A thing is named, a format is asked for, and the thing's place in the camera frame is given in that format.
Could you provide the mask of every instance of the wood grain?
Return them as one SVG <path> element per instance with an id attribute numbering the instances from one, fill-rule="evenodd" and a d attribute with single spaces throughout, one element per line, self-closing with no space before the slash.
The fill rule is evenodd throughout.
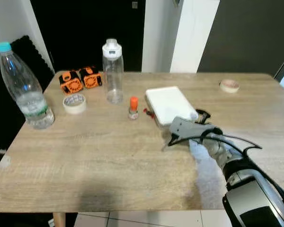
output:
<path id="1" fill-rule="evenodd" d="M 265 74 L 125 73 L 124 101 L 106 101 L 103 87 L 84 89 L 87 109 L 64 111 L 57 73 L 45 92 L 54 124 L 34 130 L 24 124 L 0 167 L 0 212 L 78 212 L 113 210 L 191 210 L 222 208 L 222 194 L 202 198 L 219 181 L 201 179 L 186 144 L 162 151 L 168 132 L 142 112 L 145 90 L 178 86 L 195 108 L 212 114 L 225 133 L 263 146 L 255 161 L 284 187 L 284 89 Z M 240 90 L 219 89 L 235 79 Z M 139 119 L 127 118 L 129 98 L 139 98 Z"/>

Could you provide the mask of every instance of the tiled floor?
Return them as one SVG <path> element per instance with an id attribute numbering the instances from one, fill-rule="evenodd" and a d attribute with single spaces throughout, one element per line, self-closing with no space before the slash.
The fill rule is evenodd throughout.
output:
<path id="1" fill-rule="evenodd" d="M 79 213 L 75 227 L 231 227 L 224 210 Z"/>

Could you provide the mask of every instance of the plastic water bottle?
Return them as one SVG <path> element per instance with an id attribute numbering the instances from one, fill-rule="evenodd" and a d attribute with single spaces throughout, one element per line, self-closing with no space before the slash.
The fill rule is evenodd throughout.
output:
<path id="1" fill-rule="evenodd" d="M 124 71 L 122 47 L 116 39 L 107 39 L 102 46 L 103 72 L 107 87 L 107 100 L 111 103 L 123 101 L 122 74 Z"/>
<path id="2" fill-rule="evenodd" d="M 11 50 L 8 42 L 0 43 L 0 68 L 10 95 L 35 129 L 45 129 L 54 122 L 54 115 L 42 94 L 41 86 L 31 69 Z"/>

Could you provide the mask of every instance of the orange toy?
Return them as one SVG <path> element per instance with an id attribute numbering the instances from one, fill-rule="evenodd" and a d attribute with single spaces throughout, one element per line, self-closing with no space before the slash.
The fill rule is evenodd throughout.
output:
<path id="1" fill-rule="evenodd" d="M 62 91 L 66 94 L 76 93 L 83 89 L 83 85 L 76 71 L 64 72 L 59 76 L 60 87 Z"/>
<path id="2" fill-rule="evenodd" d="M 91 66 L 82 68 L 79 73 L 81 75 L 81 81 L 86 88 L 102 86 L 102 76 L 96 67 Z"/>

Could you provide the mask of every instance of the orange cap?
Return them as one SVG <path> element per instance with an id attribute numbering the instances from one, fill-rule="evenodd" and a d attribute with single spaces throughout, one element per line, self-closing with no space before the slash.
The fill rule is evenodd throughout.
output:
<path id="1" fill-rule="evenodd" d="M 137 97 L 131 97 L 131 110 L 137 110 L 138 108 L 138 98 Z"/>

